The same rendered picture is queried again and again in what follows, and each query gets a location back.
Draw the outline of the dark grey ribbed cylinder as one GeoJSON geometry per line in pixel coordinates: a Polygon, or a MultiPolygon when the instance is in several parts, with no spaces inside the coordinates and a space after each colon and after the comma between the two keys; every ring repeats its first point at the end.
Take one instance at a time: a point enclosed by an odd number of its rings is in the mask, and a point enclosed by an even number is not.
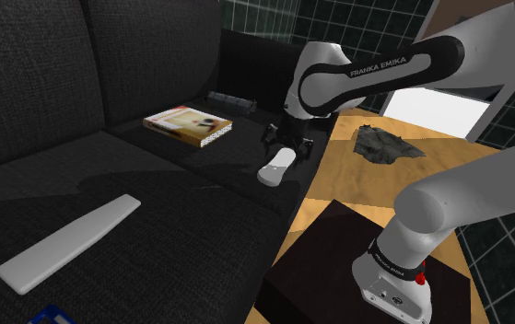
{"type": "Polygon", "coordinates": [[[229,114],[247,115],[257,109],[257,102],[255,100],[230,96],[215,91],[210,91],[205,96],[205,102],[229,114]]]}

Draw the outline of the yellow and red book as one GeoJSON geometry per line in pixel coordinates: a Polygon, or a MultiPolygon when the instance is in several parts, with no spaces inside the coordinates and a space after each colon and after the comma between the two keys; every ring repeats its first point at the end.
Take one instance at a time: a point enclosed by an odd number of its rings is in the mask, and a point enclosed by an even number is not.
{"type": "Polygon", "coordinates": [[[232,130],[233,123],[188,106],[178,106],[143,119],[147,129],[203,148],[232,130]]]}

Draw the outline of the blue and white box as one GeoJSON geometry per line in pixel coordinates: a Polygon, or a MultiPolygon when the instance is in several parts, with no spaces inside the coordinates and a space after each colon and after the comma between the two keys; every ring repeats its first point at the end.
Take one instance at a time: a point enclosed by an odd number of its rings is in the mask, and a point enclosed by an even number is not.
{"type": "Polygon", "coordinates": [[[41,324],[44,319],[48,319],[51,324],[77,324],[61,308],[56,305],[48,305],[37,313],[26,324],[41,324]]]}

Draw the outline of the long flat white bar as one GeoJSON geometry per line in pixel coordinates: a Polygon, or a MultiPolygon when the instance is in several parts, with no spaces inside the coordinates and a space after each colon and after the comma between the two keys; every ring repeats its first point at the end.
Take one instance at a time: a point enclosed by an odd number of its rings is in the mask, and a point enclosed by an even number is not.
{"type": "Polygon", "coordinates": [[[0,279],[25,295],[113,230],[141,202],[129,194],[78,217],[0,265],[0,279]]]}

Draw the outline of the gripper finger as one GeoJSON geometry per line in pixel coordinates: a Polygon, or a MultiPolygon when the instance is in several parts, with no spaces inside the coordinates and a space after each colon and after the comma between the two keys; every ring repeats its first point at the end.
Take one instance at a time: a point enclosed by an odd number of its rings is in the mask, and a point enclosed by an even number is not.
{"type": "Polygon", "coordinates": [[[261,142],[262,142],[264,150],[266,152],[268,152],[270,150],[270,147],[272,145],[275,145],[278,143],[277,130],[278,130],[278,128],[275,125],[273,125],[272,123],[270,123],[269,125],[267,125],[265,127],[262,137],[261,137],[261,142]]]}
{"type": "Polygon", "coordinates": [[[296,158],[299,163],[308,160],[310,158],[314,142],[311,139],[296,137],[293,141],[294,151],[296,158]]]}

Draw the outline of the dark robot stand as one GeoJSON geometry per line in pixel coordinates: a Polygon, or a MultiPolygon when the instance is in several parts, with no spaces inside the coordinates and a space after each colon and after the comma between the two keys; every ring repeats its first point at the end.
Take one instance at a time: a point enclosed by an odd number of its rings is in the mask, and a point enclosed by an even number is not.
{"type": "Polygon", "coordinates": [[[351,270],[381,231],[332,201],[266,273],[254,307],[271,324],[403,324],[363,299],[351,270]]]}

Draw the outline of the dark grey crumpled cloth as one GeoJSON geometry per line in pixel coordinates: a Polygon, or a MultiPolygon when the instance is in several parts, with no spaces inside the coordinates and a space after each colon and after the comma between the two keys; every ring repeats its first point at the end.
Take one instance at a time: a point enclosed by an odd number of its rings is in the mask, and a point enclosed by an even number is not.
{"type": "Polygon", "coordinates": [[[425,153],[401,137],[379,127],[363,125],[358,129],[354,152],[374,164],[393,164],[399,157],[423,157],[425,153]]]}

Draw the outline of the white rounded oblong device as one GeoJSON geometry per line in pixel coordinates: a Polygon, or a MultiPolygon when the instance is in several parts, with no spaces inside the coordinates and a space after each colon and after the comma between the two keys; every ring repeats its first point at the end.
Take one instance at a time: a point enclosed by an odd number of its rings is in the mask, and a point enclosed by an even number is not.
{"type": "Polygon", "coordinates": [[[296,156],[293,149],[281,148],[266,165],[259,169],[257,179],[268,187],[278,186],[296,156]]]}

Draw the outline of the black fabric sofa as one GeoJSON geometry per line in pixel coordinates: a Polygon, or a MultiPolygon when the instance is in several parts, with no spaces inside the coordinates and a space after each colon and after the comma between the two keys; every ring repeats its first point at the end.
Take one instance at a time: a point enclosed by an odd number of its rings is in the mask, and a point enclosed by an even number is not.
{"type": "Polygon", "coordinates": [[[0,279],[0,324],[46,306],[77,324],[243,324],[334,126],[275,188],[257,171],[301,47],[223,29],[223,0],[0,0],[0,265],[129,194],[141,205],[25,295],[0,279]],[[247,115],[205,102],[255,100],[247,115]],[[147,129],[178,106],[230,120],[199,148],[147,129]]]}

